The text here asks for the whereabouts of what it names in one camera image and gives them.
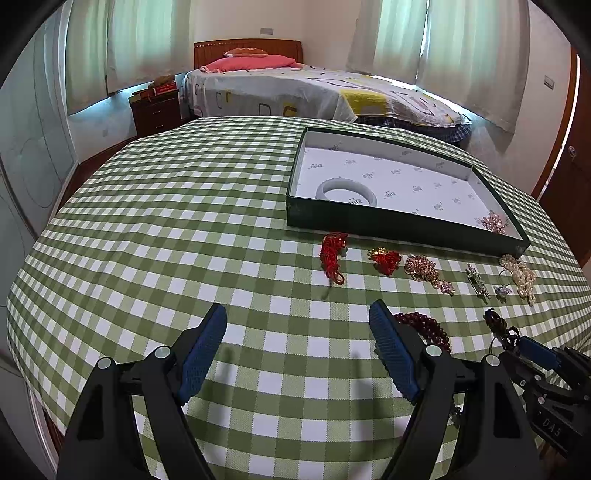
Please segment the dark green jewelry tray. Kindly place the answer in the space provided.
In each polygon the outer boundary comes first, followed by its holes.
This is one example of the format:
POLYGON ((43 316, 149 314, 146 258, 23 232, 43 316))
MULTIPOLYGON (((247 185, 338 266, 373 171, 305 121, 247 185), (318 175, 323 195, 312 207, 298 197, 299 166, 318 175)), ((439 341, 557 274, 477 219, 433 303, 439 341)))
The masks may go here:
POLYGON ((531 241, 497 190, 475 166, 445 153, 361 133, 308 127, 287 186, 287 225, 341 231, 477 254, 521 257, 531 241), (318 185, 346 178, 378 201, 370 207, 318 185))

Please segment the pink pillow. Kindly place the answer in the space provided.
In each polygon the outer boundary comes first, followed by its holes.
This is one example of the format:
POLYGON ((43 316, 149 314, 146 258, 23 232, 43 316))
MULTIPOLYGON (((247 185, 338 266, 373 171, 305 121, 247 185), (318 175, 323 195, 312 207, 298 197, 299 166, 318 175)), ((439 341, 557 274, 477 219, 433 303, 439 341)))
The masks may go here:
POLYGON ((198 68, 205 73, 225 73, 232 71, 252 71, 279 68, 301 68, 303 64, 283 55, 264 57, 224 57, 198 68))

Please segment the glass sliding wardrobe door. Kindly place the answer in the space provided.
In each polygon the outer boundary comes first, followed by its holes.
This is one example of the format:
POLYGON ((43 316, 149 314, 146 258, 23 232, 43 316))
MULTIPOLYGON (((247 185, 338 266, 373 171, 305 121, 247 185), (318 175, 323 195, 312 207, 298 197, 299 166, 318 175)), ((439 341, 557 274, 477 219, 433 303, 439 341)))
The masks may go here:
POLYGON ((60 23, 57 11, 39 27, 1 88, 1 167, 34 236, 77 163, 60 84, 60 23))

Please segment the wall light switch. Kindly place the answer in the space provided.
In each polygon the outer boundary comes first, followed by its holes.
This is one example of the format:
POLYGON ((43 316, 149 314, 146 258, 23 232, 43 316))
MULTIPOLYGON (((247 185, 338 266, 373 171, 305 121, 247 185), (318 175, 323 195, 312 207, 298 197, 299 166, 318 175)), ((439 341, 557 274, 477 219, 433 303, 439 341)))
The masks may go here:
POLYGON ((553 90, 554 86, 555 86, 555 81, 552 78, 545 76, 544 77, 544 85, 546 87, 548 87, 549 89, 553 90))

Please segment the green checkered tablecloth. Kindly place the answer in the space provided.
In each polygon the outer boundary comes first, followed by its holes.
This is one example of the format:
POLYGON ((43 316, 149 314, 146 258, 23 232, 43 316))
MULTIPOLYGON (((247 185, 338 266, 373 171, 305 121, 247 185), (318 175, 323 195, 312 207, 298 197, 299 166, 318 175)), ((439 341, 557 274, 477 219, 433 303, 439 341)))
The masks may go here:
POLYGON ((370 348, 383 299, 436 318, 474 359, 491 335, 464 269, 494 259, 426 249, 454 296, 379 275, 349 240, 332 287, 321 237, 287 227, 288 168, 304 121, 205 119, 139 140, 102 166, 33 246, 9 294, 9 343, 58 427, 92 367, 145 356, 212 303, 228 330, 187 420, 219 479, 373 479, 410 406, 370 348))

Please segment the bed with patterned cover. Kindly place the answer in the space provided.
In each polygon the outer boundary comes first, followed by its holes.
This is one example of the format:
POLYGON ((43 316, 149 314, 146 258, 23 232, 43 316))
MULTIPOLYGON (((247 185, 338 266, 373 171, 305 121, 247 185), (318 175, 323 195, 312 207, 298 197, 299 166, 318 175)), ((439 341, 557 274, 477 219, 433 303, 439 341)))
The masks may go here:
POLYGON ((290 116, 402 128, 457 144, 472 121, 443 101, 376 76, 305 66, 188 72, 182 99, 194 117, 290 116))

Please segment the white jade bangle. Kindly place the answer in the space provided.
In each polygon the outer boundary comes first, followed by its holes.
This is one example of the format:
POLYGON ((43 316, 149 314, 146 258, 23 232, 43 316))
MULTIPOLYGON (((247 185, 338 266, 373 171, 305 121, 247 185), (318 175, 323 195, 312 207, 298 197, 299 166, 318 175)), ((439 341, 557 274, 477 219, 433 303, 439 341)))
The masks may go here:
POLYGON ((318 185, 318 189, 315 191, 315 199, 329 200, 329 193, 331 192, 339 192, 342 198, 345 198, 345 194, 348 194, 348 199, 351 199, 353 203, 361 200, 370 207, 378 206, 376 194, 368 186, 351 179, 332 178, 325 180, 318 185))

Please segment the red tassel gold charm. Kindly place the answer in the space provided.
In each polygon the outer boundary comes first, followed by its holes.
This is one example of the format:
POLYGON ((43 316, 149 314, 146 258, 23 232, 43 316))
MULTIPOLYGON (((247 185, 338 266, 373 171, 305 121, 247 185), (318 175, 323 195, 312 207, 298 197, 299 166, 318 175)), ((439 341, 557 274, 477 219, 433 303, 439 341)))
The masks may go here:
POLYGON ((399 268, 402 256, 398 251, 378 247, 368 252, 370 261, 373 262, 377 272, 390 277, 399 268))

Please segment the red boxes on nightstand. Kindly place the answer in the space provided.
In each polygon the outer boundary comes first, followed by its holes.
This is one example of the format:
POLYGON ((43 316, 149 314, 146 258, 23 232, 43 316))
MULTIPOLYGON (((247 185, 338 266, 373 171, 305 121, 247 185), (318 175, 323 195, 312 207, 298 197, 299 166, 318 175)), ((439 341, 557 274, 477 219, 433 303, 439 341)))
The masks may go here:
POLYGON ((176 91, 176 80, 173 75, 157 77, 145 89, 134 92, 128 99, 129 103, 150 100, 156 96, 176 91))

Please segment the brown wooden door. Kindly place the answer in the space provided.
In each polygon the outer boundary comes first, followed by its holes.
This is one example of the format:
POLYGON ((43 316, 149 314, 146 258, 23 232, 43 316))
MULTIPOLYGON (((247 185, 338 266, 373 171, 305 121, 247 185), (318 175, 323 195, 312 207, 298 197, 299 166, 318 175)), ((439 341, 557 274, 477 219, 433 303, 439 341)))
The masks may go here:
POLYGON ((563 117, 532 195, 581 267, 590 262, 590 70, 571 51, 563 117))

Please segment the dark wooden nightstand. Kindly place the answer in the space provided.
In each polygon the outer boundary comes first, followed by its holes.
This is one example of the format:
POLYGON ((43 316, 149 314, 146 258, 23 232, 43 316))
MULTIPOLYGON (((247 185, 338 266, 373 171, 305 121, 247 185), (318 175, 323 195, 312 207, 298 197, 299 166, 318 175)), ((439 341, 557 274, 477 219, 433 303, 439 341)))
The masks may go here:
POLYGON ((130 103, 130 107, 138 137, 162 133, 181 124, 177 90, 138 97, 130 103))

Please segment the right window curtain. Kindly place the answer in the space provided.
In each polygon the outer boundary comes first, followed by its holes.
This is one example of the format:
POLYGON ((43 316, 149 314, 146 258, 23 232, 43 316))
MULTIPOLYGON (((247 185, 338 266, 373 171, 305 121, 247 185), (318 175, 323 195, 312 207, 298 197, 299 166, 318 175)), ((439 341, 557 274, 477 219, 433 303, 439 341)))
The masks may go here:
POLYGON ((363 1, 348 68, 416 85, 512 133, 529 56, 526 1, 363 1))

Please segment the left window curtain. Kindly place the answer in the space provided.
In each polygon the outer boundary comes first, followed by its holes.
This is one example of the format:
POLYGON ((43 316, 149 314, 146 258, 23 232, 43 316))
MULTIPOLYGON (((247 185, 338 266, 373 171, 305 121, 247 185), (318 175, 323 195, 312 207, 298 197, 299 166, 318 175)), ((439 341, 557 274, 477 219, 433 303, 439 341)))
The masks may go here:
POLYGON ((74 1, 65 47, 69 115, 128 87, 186 71, 190 1, 74 1))

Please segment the window curtain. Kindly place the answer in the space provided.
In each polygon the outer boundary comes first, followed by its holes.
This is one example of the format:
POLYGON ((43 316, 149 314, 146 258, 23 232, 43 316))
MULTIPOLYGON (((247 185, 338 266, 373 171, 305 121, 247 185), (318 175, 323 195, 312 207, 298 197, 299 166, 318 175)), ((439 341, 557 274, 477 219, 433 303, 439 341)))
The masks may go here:
POLYGON ((190 1, 74 1, 65 47, 69 115, 128 87, 186 71, 190 1))
POLYGON ((529 56, 526 1, 363 1, 348 68, 416 85, 512 133, 529 56))

